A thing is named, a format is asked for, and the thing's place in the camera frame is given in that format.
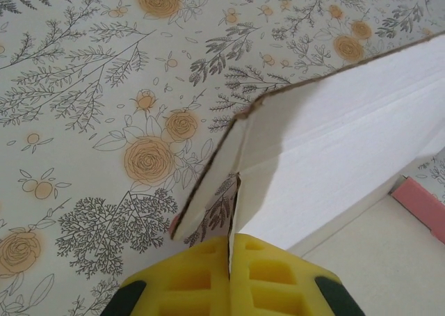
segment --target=orange rose illustration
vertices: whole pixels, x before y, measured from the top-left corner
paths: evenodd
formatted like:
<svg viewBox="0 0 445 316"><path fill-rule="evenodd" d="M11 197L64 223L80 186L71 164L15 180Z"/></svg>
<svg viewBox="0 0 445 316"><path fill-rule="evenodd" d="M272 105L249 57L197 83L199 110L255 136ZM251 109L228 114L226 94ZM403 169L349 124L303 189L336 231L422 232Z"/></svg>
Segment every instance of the orange rose illustration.
<svg viewBox="0 0 445 316"><path fill-rule="evenodd" d="M354 22L351 26L353 34L357 39L369 39L372 35L371 27L366 22Z"/></svg>
<svg viewBox="0 0 445 316"><path fill-rule="evenodd" d="M139 138L125 152L125 170L134 180L159 186L171 174L174 158L168 144L158 137Z"/></svg>
<svg viewBox="0 0 445 316"><path fill-rule="evenodd" d="M337 5L331 5L329 7L329 13L331 14L332 18L335 19L340 19L343 17L343 11Z"/></svg>
<svg viewBox="0 0 445 316"><path fill-rule="evenodd" d="M334 40L334 48L343 60L350 62L358 62L362 60L364 56L362 45L352 36L339 36Z"/></svg>
<svg viewBox="0 0 445 316"><path fill-rule="evenodd" d="M165 128L173 141L182 142L195 135L197 122L189 112L177 112L167 119Z"/></svg>
<svg viewBox="0 0 445 316"><path fill-rule="evenodd" d="M136 98L136 103L138 105L138 111L148 111L156 102L156 96L150 90L141 90L138 92L138 97Z"/></svg>
<svg viewBox="0 0 445 316"><path fill-rule="evenodd" d="M14 276L31 267L40 255L33 232L14 232L0 242L0 276Z"/></svg>
<svg viewBox="0 0 445 316"><path fill-rule="evenodd" d="M142 9L157 18L167 18L179 10L179 0L139 0Z"/></svg>

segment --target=corrugated cardboard edge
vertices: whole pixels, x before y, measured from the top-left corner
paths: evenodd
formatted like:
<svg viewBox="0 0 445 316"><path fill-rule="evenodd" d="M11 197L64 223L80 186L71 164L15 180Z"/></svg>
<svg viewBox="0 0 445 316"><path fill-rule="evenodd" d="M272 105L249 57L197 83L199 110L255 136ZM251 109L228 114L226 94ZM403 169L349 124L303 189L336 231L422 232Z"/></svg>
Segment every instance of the corrugated cardboard edge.
<svg viewBox="0 0 445 316"><path fill-rule="evenodd" d="M202 173L201 173L201 175L199 176L197 182L195 183L195 186L193 187L192 191L190 192L190 194L189 194L189 196L188 196L188 198L187 198L187 201L186 201L186 203L185 203L185 205L184 205L182 211L179 213L179 215L177 216L177 218L175 218L175 223L176 223L176 224L175 224L173 227L171 227L171 230L170 230L170 237L173 239L173 237L175 236L175 233L176 233L176 231L177 231L177 227L181 224L182 219L183 219L185 213L187 212L188 207L190 206L190 203L191 203L193 197L194 197L195 194L196 194L196 191L199 189L199 187L200 187L200 185L201 185L203 179L205 178L205 176L206 176L207 172L209 171L209 169L210 169L210 167L211 167L213 161L215 160L216 155L218 154L219 150L221 149L221 147L222 147L224 141L225 141L226 138L227 138L227 135L230 133L230 131L232 130L232 128L233 128L233 126L235 125L235 123L236 123L238 120L244 120L244 119L247 119L247 118L250 116L250 114L252 114L253 112L255 112L255 111L256 111L256 110L263 104L263 101L264 101L266 98L268 98L268 97L272 97L272 96L274 96L274 95L279 95L279 94L281 94L281 93L285 93L285 92L287 92L287 91L289 91L289 90L293 90L294 88L299 88L299 87L301 87L301 86L305 86L305 85L307 85L307 84L311 84L311 83L316 83L316 82L318 82L318 81L322 81L322 80L324 80L324 79L326 79L326 78L329 78L329 77L332 77L332 76L334 76L334 75L336 75L336 74L339 74L339 73L348 71L348 70L350 70L350 69L359 67L359 66L361 66L361 65L365 65L365 64L367 64L367 63L370 63L371 61L378 60L379 58L383 58L383 57L386 57L386 56L388 56L388 55L392 55L392 54L401 52L401 51L403 51L403 50L405 50L405 49L407 49L407 48L410 48L410 47L412 47L412 46L420 45L421 43L428 42L428 41L430 41L430 40L432 40L432 39L434 39L434 38L437 38L437 37L439 37L439 36L441 36L441 35L444 35L444 34L445 34L445 31L444 31L444 32L441 32L441 33L437 33L437 34L432 35L432 36L428 36L427 38L420 39L420 40L417 40L417 41L415 41L415 42L411 42L411 43L409 43L409 44L407 44L407 45L405 45L405 46L402 46L402 47L399 47L399 48L395 48L395 49L390 50L390 51L388 51L388 52L385 52L385 53L383 53L383 54L380 54L380 55L377 55L377 56L374 56L374 57L371 57L371 58L367 58L366 60L360 61L359 63L354 63L354 64L351 64L351 65L347 65L347 66L345 66L345 67L343 67L343 68L341 68L341 69L338 69L337 71L331 72L330 74L327 74L327 75L325 75L325 76L317 77L317 78L312 78L312 79L308 79L308 80L305 80L305 81L301 81L301 82L299 82L299 83L291 84L291 85L288 85L288 86L279 88L279 89L277 89L277 90L273 90L273 91L271 91L271 92L265 92L265 93L263 93L262 95L260 95L259 97L257 97L257 98L255 99L255 101L254 101L248 108L246 108L246 109L243 110L242 112L239 112L239 113L235 114L234 117L230 120L230 124L228 124L227 129L225 130L225 132L224 132L222 138L220 139L220 141L218 142L218 145L217 145L215 151L214 151L213 154L211 155L211 157L210 157L209 161L207 162L206 166L203 168Z"/></svg>

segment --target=pink object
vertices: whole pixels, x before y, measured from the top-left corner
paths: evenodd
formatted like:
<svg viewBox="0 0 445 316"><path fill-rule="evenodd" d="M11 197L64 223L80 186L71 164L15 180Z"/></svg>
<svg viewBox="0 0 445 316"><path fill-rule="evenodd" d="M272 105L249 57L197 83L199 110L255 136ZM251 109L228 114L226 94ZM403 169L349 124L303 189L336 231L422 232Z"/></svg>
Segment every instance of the pink object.
<svg viewBox="0 0 445 316"><path fill-rule="evenodd" d="M392 196L429 227L432 235L445 244L445 206L440 201L410 177L392 193Z"/></svg>

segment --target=yellow tool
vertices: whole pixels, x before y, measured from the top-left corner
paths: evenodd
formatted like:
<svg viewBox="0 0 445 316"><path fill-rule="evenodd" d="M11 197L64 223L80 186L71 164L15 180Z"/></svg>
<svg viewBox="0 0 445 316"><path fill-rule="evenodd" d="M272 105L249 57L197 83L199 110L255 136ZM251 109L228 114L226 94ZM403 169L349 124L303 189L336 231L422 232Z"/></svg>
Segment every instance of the yellow tool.
<svg viewBox="0 0 445 316"><path fill-rule="evenodd" d="M126 279L101 316L364 316L332 272L249 235L215 237Z"/></svg>

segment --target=black plastic part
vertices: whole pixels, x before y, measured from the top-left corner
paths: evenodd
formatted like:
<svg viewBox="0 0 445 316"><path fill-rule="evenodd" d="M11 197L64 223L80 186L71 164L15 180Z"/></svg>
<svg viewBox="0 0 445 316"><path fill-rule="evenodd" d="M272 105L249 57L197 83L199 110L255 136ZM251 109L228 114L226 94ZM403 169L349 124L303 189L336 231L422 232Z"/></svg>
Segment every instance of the black plastic part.
<svg viewBox="0 0 445 316"><path fill-rule="evenodd" d="M147 284L135 281L119 288L100 316L130 316Z"/></svg>
<svg viewBox="0 0 445 316"><path fill-rule="evenodd" d="M317 276L315 282L335 316L365 316L341 283L324 276Z"/></svg>

